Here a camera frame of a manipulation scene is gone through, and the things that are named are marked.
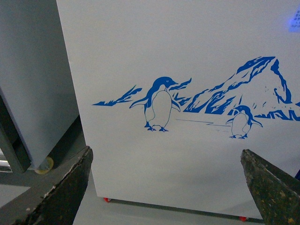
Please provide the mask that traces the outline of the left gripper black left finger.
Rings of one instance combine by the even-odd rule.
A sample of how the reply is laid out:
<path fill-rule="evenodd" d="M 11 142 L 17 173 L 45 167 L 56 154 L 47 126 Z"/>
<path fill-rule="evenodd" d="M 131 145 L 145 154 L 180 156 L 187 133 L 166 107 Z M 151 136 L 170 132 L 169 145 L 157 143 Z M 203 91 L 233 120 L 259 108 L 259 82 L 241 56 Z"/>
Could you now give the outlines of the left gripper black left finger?
<path fill-rule="evenodd" d="M 88 186 L 93 151 L 89 146 L 44 175 L 0 209 L 2 225 L 71 225 Z"/>

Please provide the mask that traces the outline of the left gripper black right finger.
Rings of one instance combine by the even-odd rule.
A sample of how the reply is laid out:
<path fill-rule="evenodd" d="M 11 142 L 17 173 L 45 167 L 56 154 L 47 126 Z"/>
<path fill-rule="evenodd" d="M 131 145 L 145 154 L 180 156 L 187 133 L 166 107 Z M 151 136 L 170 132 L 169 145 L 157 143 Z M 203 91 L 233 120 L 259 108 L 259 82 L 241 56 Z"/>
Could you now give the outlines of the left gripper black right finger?
<path fill-rule="evenodd" d="M 247 187 L 266 225 L 300 223 L 300 181 L 249 149 L 241 153 Z"/>

